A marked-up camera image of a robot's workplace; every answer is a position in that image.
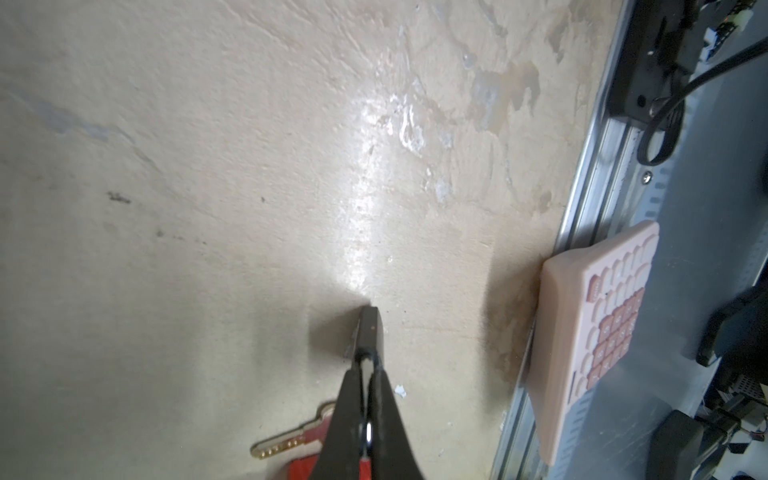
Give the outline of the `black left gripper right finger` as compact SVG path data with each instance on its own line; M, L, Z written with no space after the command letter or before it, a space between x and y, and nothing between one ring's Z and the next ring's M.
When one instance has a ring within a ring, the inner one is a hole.
M368 387L367 416L371 426L368 454L372 479L423 479L380 357L373 360Z

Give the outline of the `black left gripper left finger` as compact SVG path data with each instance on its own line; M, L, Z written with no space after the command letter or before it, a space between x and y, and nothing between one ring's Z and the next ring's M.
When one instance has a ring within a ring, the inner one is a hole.
M353 362L343 377L326 441L310 479L359 479L363 423L362 374L359 363Z

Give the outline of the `small black padlock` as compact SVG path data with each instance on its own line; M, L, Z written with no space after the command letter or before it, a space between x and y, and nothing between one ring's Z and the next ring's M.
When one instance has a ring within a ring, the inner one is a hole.
M345 357L354 362L370 360L375 369L383 367L384 328L377 307L366 305L361 308L352 343Z

